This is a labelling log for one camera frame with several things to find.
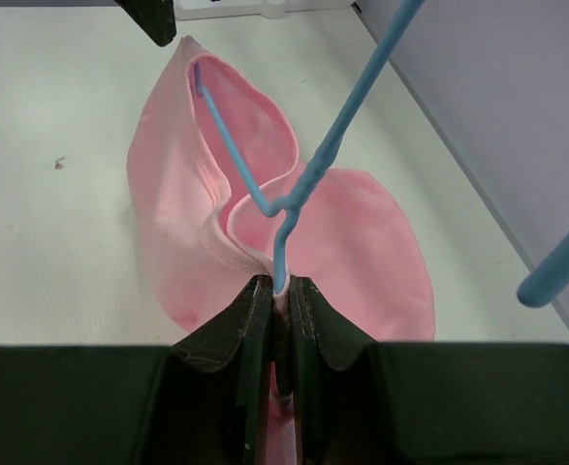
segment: pink fabric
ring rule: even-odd
[[[182,38],[146,102],[127,173],[143,265],[164,311],[189,331],[230,304],[252,275],[272,273],[282,221],[259,212],[205,100],[192,92],[197,61],[268,199],[290,192],[305,166],[275,103],[191,37]],[[328,171],[301,212],[287,257],[292,273],[311,277],[335,309],[374,338],[434,337],[432,289],[415,236],[369,174]],[[291,434],[290,417],[276,410],[267,463],[294,463],[287,461],[290,438],[281,437]]]

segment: wall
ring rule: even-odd
[[[399,3],[358,1],[375,36]],[[393,63],[539,263],[569,230],[569,0],[429,0]],[[558,308],[569,325],[569,289]]]

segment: twisted blue rod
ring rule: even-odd
[[[547,305],[569,285],[569,233],[525,278],[517,291],[519,301],[528,307]]]
[[[340,144],[342,143],[344,133],[360,109],[360,106],[364,102],[372,84],[374,84],[374,81],[378,78],[379,74],[388,62],[390,55],[394,51],[398,41],[400,41],[404,31],[407,29],[423,4],[424,0],[402,1],[394,15],[394,18],[392,19],[392,23],[388,27],[387,32],[372,53],[372,56],[370,56],[362,75],[353,88],[353,91],[344,103],[344,106],[334,120],[327,135],[314,152],[314,156],[308,162],[305,170],[298,179],[297,184],[295,184],[288,196],[279,197],[271,203],[269,203],[267,198],[261,192],[260,187],[256,183],[254,176],[252,176],[245,160],[243,160],[242,155],[239,153],[237,146],[226,127],[226,123],[224,123],[221,114],[217,110],[217,106],[213,102],[208,89],[203,85],[200,67],[198,64],[194,66],[196,94],[199,97],[205,98],[219,134],[226,143],[226,147],[228,148],[235,165],[237,165],[241,178],[247,186],[249,195],[258,205],[261,213],[269,218],[273,218],[282,210],[286,211],[286,218],[275,235],[273,246],[273,262],[275,267],[275,276],[273,281],[276,293],[279,294],[282,292],[286,282],[286,241],[299,221],[301,208],[307,202],[317,184],[327,172],[328,168],[333,164],[338,153],[338,149],[340,148]]]

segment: white table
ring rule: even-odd
[[[178,30],[285,110],[305,158],[375,46],[348,9]],[[141,276],[125,179],[142,105],[173,49],[117,8],[0,9],[0,343],[183,336]],[[407,212],[433,283],[438,339],[569,341],[551,307],[517,303],[525,266],[392,69],[336,164],[371,172]]]

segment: white plastic object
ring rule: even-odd
[[[262,15],[278,18],[288,12],[350,7],[354,0],[174,0],[176,19]]]

